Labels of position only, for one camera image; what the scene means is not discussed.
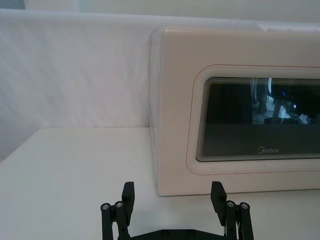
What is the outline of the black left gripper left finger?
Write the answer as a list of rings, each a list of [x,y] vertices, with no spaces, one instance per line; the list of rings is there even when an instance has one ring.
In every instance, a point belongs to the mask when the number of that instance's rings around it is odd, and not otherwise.
[[[113,240],[113,223],[118,227],[118,240],[130,240],[130,225],[135,202],[135,186],[133,181],[124,184],[121,200],[114,205],[103,203],[100,206],[102,239]]]

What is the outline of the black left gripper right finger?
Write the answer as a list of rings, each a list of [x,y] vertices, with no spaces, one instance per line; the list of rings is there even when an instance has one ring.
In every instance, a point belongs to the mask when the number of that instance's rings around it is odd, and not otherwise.
[[[246,202],[236,204],[227,199],[223,184],[211,183],[210,199],[220,225],[224,228],[224,240],[253,240],[254,233],[250,205]]]

